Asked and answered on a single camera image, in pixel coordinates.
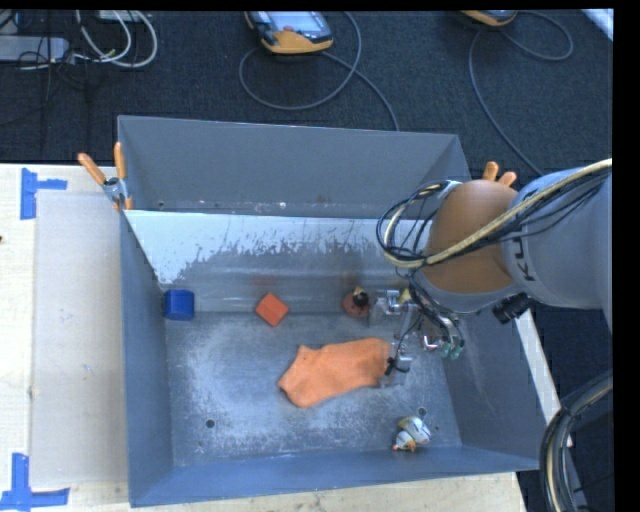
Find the black cable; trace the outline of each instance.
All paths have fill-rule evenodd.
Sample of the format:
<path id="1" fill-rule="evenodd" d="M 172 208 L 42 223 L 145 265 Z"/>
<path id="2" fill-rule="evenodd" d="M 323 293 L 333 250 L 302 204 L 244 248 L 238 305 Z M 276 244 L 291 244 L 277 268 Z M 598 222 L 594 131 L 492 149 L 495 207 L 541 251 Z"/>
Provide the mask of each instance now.
<path id="1" fill-rule="evenodd" d="M 538 16 L 550 23 L 553 23 L 554 25 L 556 25 L 558 28 L 560 28 L 560 30 L 564 33 L 565 37 L 567 38 L 567 40 L 569 41 L 569 49 L 567 50 L 567 52 L 565 52 L 563 55 L 560 56 L 548 56 L 548 55 L 542 55 L 540 53 L 536 53 L 533 50 L 529 50 L 528 48 L 525 48 L 522 44 L 520 44 L 518 41 L 516 41 L 513 37 L 511 37 L 510 35 L 508 35 L 504 29 L 498 31 L 500 34 L 502 34 L 508 41 L 510 41 L 511 43 L 513 43 L 514 45 L 516 45 L 518 48 L 520 48 L 521 50 L 523 50 L 525 53 L 536 57 L 540 60 L 546 60 L 546 61 L 553 61 L 553 62 L 559 62 L 562 60 L 565 60 L 567 58 L 569 58 L 571 56 L 571 54 L 573 53 L 573 40 L 571 38 L 571 35 L 569 34 L 569 32 L 562 27 L 562 25 L 560 25 L 558 22 L 554 21 L 553 19 L 549 18 L 548 16 L 545 16 L 544 14 L 541 13 L 537 13 L 534 11 L 520 11 L 522 13 L 525 14 L 530 14 L 530 15 L 534 15 L 534 16 Z M 484 113 L 486 114 L 487 118 L 489 119 L 489 121 L 491 122 L 491 124 L 493 125 L 493 127 L 497 130 L 497 132 L 500 134 L 500 136 L 504 139 L 504 141 L 509 145 L 509 147 L 522 159 L 525 161 L 525 163 L 538 175 L 538 176 L 544 176 L 545 173 L 543 173 L 540 169 L 538 169 L 538 167 L 531 161 L 529 160 L 523 153 L 522 151 L 520 151 L 520 149 L 511 141 L 511 139 L 509 139 L 509 137 L 507 137 L 507 135 L 504 133 L 504 131 L 502 130 L 502 128 L 500 127 L 500 125 L 498 124 L 498 122 L 495 120 L 495 118 L 493 117 L 493 115 L 491 114 L 491 112 L 489 111 L 489 107 L 487 107 L 487 104 L 484 102 L 484 99 L 482 98 L 482 95 L 480 94 L 480 91 L 478 89 L 478 85 L 476 83 L 476 78 L 475 75 L 473 73 L 473 50 L 476 46 L 476 43 L 478 42 L 478 39 L 480 38 L 480 36 L 487 32 L 486 29 L 480 29 L 478 30 L 478 32 L 476 33 L 476 35 L 473 38 L 473 41 L 471 42 L 471 46 L 469 48 L 469 57 L 468 57 L 468 67 L 469 67 L 469 76 L 471 78 L 471 86 L 473 88 L 473 92 L 476 95 L 476 98 L 478 99 L 478 102 L 480 103 L 480 106 L 482 107 L 482 110 L 484 110 Z"/>
<path id="2" fill-rule="evenodd" d="M 320 53 L 320 55 L 322 55 L 323 57 L 326 57 L 326 58 L 328 58 L 330 60 L 333 60 L 334 62 L 337 62 L 337 63 L 341 64 L 342 66 L 346 67 L 349 70 L 349 72 L 347 74 L 347 77 L 342 81 L 342 83 L 336 89 L 334 89 L 333 92 L 331 92 L 330 94 L 328 94 L 324 98 L 321 98 L 321 99 L 319 99 L 317 101 L 314 101 L 313 103 L 309 103 L 309 104 L 306 104 L 306 105 L 288 106 L 288 105 L 278 105 L 278 104 L 275 104 L 275 103 L 268 102 L 266 100 L 263 100 L 259 96 L 257 96 L 255 93 L 253 93 L 251 91 L 251 89 L 249 88 L 249 86 L 246 84 L 245 80 L 244 80 L 243 69 L 244 69 L 244 65 L 245 65 L 245 62 L 247 61 L 247 59 L 251 55 L 253 55 L 258 50 L 258 48 L 253 48 L 253 49 L 249 50 L 244 55 L 242 60 L 240 61 L 240 65 L 238 66 L 238 76 L 240 78 L 240 84 L 242 85 L 243 89 L 245 90 L 245 92 L 249 96 L 251 96 L 258 103 L 261 103 L 262 105 L 265 105 L 267 107 L 274 108 L 274 109 L 277 109 L 277 110 L 288 110 L 288 111 L 307 110 L 307 109 L 311 109 L 311 108 L 314 108 L 314 107 L 318 107 L 318 106 L 326 103 L 327 101 L 333 99 L 335 96 L 337 96 L 337 94 L 340 91 L 342 91 L 346 87 L 346 85 L 351 81 L 351 78 L 355 74 L 359 78 L 361 78 L 369 87 L 371 87 L 373 89 L 373 91 L 378 95 L 378 97 L 382 100 L 382 102 L 384 103 L 385 107 L 389 111 L 389 114 L 390 114 L 391 119 L 393 121 L 393 125 L 394 125 L 395 130 L 396 131 L 400 131 L 400 127 L 399 127 L 398 121 L 396 119 L 396 116 L 395 116 L 395 114 L 393 112 L 393 108 L 391 107 L 391 105 L 389 104 L 387 99 L 384 97 L 382 92 L 380 92 L 380 90 L 373 84 L 373 82 L 371 82 L 371 80 L 369 80 L 365 75 L 363 75 L 360 71 L 358 71 L 356 69 L 357 66 L 358 66 L 358 63 L 360 62 L 360 56 L 362 54 L 362 37 L 361 37 L 361 34 L 360 34 L 360 28 L 358 27 L 358 24 L 356 23 L 356 20 L 353 18 L 353 16 L 351 16 L 351 14 L 346 12 L 346 11 L 344 12 L 344 15 L 349 19 L 349 21 L 353 25 L 353 27 L 355 29 L 355 32 L 356 32 L 356 37 L 358 39 L 356 57 L 354 59 L 353 64 L 349 64 L 349 63 L 343 61 L 342 59 L 336 57 L 335 55 L 331 55 L 331 54 L 325 53 L 325 52 L 321 52 Z"/>
<path id="3" fill-rule="evenodd" d="M 458 257 L 463 256 L 465 254 L 468 254 L 470 252 L 482 249 L 482 248 L 487 247 L 489 245 L 502 243 L 502 242 L 505 242 L 505 241 L 508 241 L 508 240 L 512 240 L 512 239 L 514 239 L 516 237 L 518 237 L 518 238 L 527 238 L 527 237 L 534 236 L 534 235 L 543 233 L 544 231 L 547 231 L 547 230 L 551 229 L 553 226 L 557 225 L 564 218 L 566 218 L 569 214 L 571 214 L 573 211 L 575 211 L 577 208 L 581 207 L 589 199 L 591 199 L 597 193 L 598 189 L 602 185 L 602 181 L 604 181 L 604 180 L 594 180 L 594 181 L 598 181 L 598 183 L 594 187 L 592 187 L 591 189 L 583 192 L 580 196 L 574 198 L 571 202 L 569 202 L 567 204 L 564 204 L 564 205 L 561 205 L 556 210 L 552 210 L 551 212 L 547 212 L 544 215 L 541 215 L 539 217 L 534 217 L 533 219 L 529 219 L 529 217 L 532 216 L 540 208 L 542 208 L 542 207 L 546 206 L 547 204 L 551 203 L 552 201 L 556 200 L 558 198 L 558 196 L 560 195 L 559 192 L 563 191 L 565 188 L 568 188 L 568 190 L 564 190 L 564 192 L 563 192 L 564 194 L 566 194 L 567 192 L 571 191 L 573 188 L 576 188 L 577 186 L 585 184 L 585 183 L 582 183 L 580 181 L 581 180 L 578 180 L 577 183 L 568 184 L 566 187 L 563 187 L 562 189 L 560 189 L 558 191 L 558 193 L 553 194 L 549 198 L 540 201 L 541 204 L 539 206 L 533 205 L 532 209 L 526 211 L 525 214 L 522 217 L 520 217 L 520 218 L 516 217 L 513 221 L 511 221 L 510 223 L 506 224 L 503 228 L 497 230 L 496 232 L 488 235 L 485 239 L 478 240 L 477 242 L 474 242 L 473 244 L 469 245 L 465 249 L 462 249 L 461 251 L 459 251 L 456 254 L 454 254 L 454 255 L 452 255 L 452 256 L 440 261 L 439 263 L 443 263 L 445 261 L 451 261 L 452 259 L 458 258 Z M 524 234 L 518 234 L 517 236 L 513 236 L 513 237 L 507 236 L 510 233 L 520 231 L 520 229 L 522 229 L 523 226 L 528 226 L 528 225 L 534 224 L 536 222 L 542 221 L 542 220 L 544 220 L 546 218 L 558 215 L 560 212 L 563 212 L 563 214 L 560 217 L 555 219 L 554 222 L 550 223 L 549 225 L 545 226 L 544 228 L 539 229 L 538 231 L 532 231 L 532 232 L 528 232 L 528 233 L 524 233 Z"/>
<path id="4" fill-rule="evenodd" d="M 0 16 L 2 16 L 6 11 L 13 11 L 13 9 L 2 9 L 0 10 Z M 15 14 L 13 12 L 10 12 L 9 15 L 2 21 L 0 21 L 0 30 L 2 30 L 4 27 L 6 27 L 10 22 L 13 21 L 13 24 L 15 25 Z"/>

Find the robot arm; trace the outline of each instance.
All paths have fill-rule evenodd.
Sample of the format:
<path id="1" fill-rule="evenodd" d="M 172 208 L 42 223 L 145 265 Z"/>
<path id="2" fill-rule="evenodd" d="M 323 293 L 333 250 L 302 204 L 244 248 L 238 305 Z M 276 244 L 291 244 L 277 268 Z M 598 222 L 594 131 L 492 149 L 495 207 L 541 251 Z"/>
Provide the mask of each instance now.
<path id="1" fill-rule="evenodd" d="M 402 217 L 396 211 L 381 237 L 385 256 L 411 268 L 413 287 L 436 311 L 456 316 L 517 302 L 526 309 L 533 299 L 602 309 L 612 329 L 611 160 L 551 173 L 519 193 L 511 188 L 514 173 L 497 175 L 489 163 L 483 179 L 447 191 L 421 229 L 427 242 L 420 254 L 407 257 L 395 243 L 402 238 L 394 236 Z"/>

